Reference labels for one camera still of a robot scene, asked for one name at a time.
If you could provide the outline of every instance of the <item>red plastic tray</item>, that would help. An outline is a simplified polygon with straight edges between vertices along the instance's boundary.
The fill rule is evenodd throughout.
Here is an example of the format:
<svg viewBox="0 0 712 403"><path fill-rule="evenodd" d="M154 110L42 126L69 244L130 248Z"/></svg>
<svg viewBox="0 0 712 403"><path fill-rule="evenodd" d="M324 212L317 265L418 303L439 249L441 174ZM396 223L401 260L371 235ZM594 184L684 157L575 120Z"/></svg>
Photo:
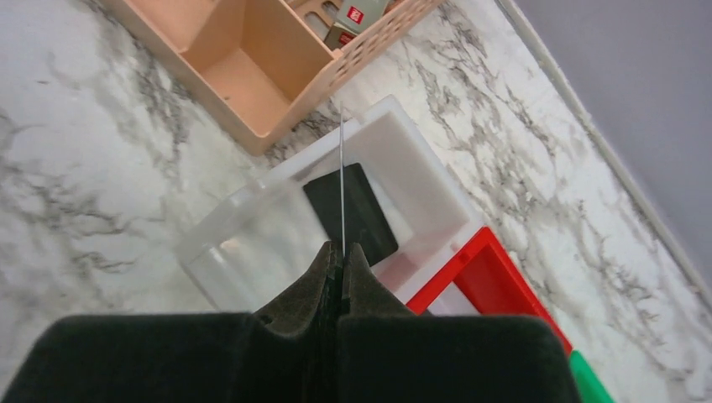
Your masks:
<svg viewBox="0 0 712 403"><path fill-rule="evenodd" d="M521 277L492 230L483 227L453 256L425 286L408 301L417 314L423 313L437 296L454 282L482 315L532 315L546 321L572 351L563 332Z"/></svg>

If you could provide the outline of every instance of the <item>gray veining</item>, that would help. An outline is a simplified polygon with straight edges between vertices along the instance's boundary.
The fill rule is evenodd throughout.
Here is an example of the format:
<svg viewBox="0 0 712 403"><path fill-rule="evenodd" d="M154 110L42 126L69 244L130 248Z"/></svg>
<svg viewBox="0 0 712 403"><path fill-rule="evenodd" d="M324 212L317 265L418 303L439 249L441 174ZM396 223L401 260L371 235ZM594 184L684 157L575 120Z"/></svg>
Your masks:
<svg viewBox="0 0 712 403"><path fill-rule="evenodd" d="M392 93L618 401L712 401L708 307L493 2L443 4L259 158L90 0L0 26L0 385L59 317L210 310L177 239Z"/></svg>

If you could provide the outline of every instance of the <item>gray wall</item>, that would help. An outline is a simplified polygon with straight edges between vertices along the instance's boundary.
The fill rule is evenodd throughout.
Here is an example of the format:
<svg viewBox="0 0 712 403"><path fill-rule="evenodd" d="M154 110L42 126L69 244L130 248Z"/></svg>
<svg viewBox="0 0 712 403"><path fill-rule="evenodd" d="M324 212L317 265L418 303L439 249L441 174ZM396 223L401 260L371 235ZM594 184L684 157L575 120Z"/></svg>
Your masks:
<svg viewBox="0 0 712 403"><path fill-rule="evenodd" d="M712 1L515 1L712 287Z"/></svg>

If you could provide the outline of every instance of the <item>small box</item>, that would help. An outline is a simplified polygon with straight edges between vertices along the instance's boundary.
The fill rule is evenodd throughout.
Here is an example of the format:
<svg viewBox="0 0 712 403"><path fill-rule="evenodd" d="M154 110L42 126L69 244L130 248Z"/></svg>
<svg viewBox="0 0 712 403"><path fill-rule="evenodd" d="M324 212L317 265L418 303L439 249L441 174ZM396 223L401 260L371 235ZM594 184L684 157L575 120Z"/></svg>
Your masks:
<svg viewBox="0 0 712 403"><path fill-rule="evenodd" d="M383 17L389 3L390 0L344 0L324 43L336 49L351 42Z"/></svg>
<svg viewBox="0 0 712 403"><path fill-rule="evenodd" d="M327 37L324 39L324 44L326 44L329 49L338 49L351 42L351 39L356 38L356 35L358 34L349 30L341 23L334 23L331 29L329 29Z"/></svg>

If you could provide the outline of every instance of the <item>thin wire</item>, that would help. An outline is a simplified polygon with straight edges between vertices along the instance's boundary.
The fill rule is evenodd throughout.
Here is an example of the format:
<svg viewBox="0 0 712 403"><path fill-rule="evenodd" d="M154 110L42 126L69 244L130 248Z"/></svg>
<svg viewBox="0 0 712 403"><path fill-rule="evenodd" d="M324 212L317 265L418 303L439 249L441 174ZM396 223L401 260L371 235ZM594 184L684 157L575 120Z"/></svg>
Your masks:
<svg viewBox="0 0 712 403"><path fill-rule="evenodd" d="M346 216L345 216L345 209L344 209L344 204L345 200L343 198L343 102L341 102L340 106L340 112L339 114L341 115L341 123L339 124L339 130L338 130L338 153L339 153L339 161L340 161L340 166L339 166L339 173L341 175L341 254L342 258L345 260L346 259Z"/></svg>

